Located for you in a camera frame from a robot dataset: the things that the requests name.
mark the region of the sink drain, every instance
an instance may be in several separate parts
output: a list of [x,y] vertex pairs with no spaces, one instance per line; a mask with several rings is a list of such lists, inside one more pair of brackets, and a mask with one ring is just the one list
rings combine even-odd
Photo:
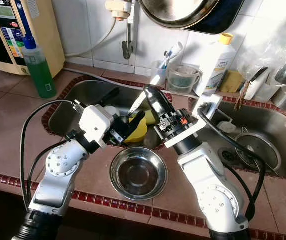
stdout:
[[222,147],[218,149],[217,155],[219,159],[227,165],[234,166],[239,164],[233,149]]

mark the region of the black cable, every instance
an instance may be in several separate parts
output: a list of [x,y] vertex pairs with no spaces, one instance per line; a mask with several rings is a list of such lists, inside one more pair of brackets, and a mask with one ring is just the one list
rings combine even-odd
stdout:
[[255,214],[255,202],[253,200],[253,196],[252,196],[251,192],[249,191],[248,187],[246,186],[246,183],[242,180],[242,178],[238,175],[238,173],[235,172],[235,170],[233,170],[227,164],[225,164],[223,162],[222,162],[222,164],[225,168],[227,168],[235,176],[235,178],[237,178],[237,180],[240,182],[243,189],[245,190],[245,193],[246,193],[246,195],[248,197],[248,201],[249,201],[247,209],[246,209],[245,217],[247,218],[248,221],[250,221],[254,217],[254,214]]
[[21,133],[21,142],[20,142],[20,156],[19,156],[19,172],[20,172],[20,181],[21,181],[21,191],[23,195],[23,201],[25,205],[26,211],[28,211],[28,201],[27,201],[27,193],[26,193],[26,188],[25,188],[25,178],[24,178],[24,144],[25,144],[25,134],[26,134],[26,129],[28,123],[31,121],[31,119],[34,117],[35,114],[37,114],[40,110],[43,108],[55,104],[55,103],[69,103],[74,105],[72,101],[69,100],[53,100],[49,101],[48,103],[44,103],[43,105],[39,106],[37,109],[35,109],[32,114],[25,120],[22,128],[22,133]]
[[203,114],[203,109],[207,107],[207,105],[202,105],[197,109],[197,114],[198,116],[217,134],[219,135],[221,138],[223,138],[224,140],[226,140],[229,144],[231,144],[232,146],[238,148],[240,151],[242,151],[243,153],[251,156],[254,159],[257,159],[259,162],[261,162],[262,167],[259,171],[259,177],[257,180],[257,184],[253,193],[253,200],[254,202],[256,201],[259,191],[261,190],[261,187],[263,185],[263,181],[264,181],[264,177],[265,177],[265,172],[266,172],[266,164],[265,162],[254,152],[249,151],[248,149],[246,149],[245,147],[243,147],[242,145],[240,145],[239,143],[235,142],[232,138],[230,138],[229,136],[225,135],[225,133],[223,131],[221,131],[220,129],[218,129],[204,114]]
[[66,140],[63,140],[63,141],[60,141],[56,144],[53,144],[52,146],[49,146],[48,148],[44,149],[39,155],[37,155],[37,157],[35,158],[34,162],[33,162],[33,165],[31,167],[31,169],[29,170],[29,174],[28,174],[28,177],[27,177],[27,185],[26,185],[26,188],[27,188],[27,201],[28,201],[28,204],[31,202],[32,200],[32,194],[31,194],[31,182],[32,182],[32,176],[33,176],[33,173],[34,173],[34,169],[38,163],[38,161],[42,158],[42,156],[47,153],[48,151],[66,143],[67,141]]

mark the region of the sink basin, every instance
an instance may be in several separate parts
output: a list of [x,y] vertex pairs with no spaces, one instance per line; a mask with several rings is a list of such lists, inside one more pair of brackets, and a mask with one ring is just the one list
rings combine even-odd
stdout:
[[[286,177],[286,128],[284,127],[286,116],[266,108],[242,106],[239,111],[234,111],[233,107],[234,104],[227,102],[222,102],[219,105],[219,109],[231,117],[233,119],[232,124],[237,127],[235,132],[229,134],[229,136],[234,139],[241,133],[241,128],[245,127],[248,132],[260,134],[268,139],[276,147],[282,159],[281,167],[276,172],[278,175]],[[216,113],[212,121],[218,124],[220,121],[226,121],[226,118]],[[230,165],[235,167],[244,167],[238,164],[238,156],[235,153],[234,147],[217,136],[209,128],[203,128],[197,132],[197,135],[201,141],[210,144],[221,161],[227,164],[230,162]]]
[[[141,93],[138,89],[132,87],[118,86],[109,82],[103,82],[98,79],[85,80],[77,83],[66,95],[65,99],[75,100],[77,99],[86,106],[96,103],[109,91],[115,87],[119,88],[119,94],[107,101],[107,106],[116,107],[121,115],[126,115],[131,108],[132,103]],[[140,108],[137,110],[149,110],[147,101],[143,101]],[[52,133],[59,136],[64,136],[71,130],[79,131],[78,126],[80,115],[71,108],[70,104],[62,103],[55,112],[51,115],[48,121],[48,127]],[[161,140],[153,130],[153,126],[147,127],[147,133],[141,146],[155,149],[161,145]]]

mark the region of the green liquid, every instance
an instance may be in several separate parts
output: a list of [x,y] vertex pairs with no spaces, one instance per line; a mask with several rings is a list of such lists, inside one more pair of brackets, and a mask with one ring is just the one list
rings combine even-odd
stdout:
[[43,99],[54,97],[56,89],[47,62],[28,64],[27,67],[35,83],[38,95]]

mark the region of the countertop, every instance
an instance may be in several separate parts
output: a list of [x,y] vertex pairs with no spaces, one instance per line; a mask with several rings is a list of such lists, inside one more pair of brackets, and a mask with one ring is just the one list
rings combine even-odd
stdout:
[[[124,74],[88,66],[67,64],[67,67],[89,72],[106,78],[146,83],[143,76]],[[71,80],[81,76],[67,71],[60,72],[54,82],[58,95]],[[187,108],[188,99],[173,95],[174,108]],[[45,103],[40,99],[29,76],[11,75],[0,71],[0,190],[20,194],[19,138],[24,120],[36,107]],[[49,135],[40,122],[44,111],[31,121],[26,135],[25,174],[36,155],[58,141],[60,137]],[[172,148],[162,148],[157,153],[163,158],[169,172],[167,185],[153,200],[134,202],[125,199],[112,187],[109,165],[122,149],[108,146],[99,149],[85,161],[75,182],[75,194],[71,207],[99,214],[160,226],[197,236],[208,237],[196,200],[196,195],[184,177]],[[237,171],[251,191],[258,175]],[[226,171],[228,179],[235,183],[248,201],[237,180]],[[33,181],[43,176],[43,165],[35,170]],[[286,239],[286,179],[267,176],[256,201],[255,216],[250,222],[251,235],[257,239]]]

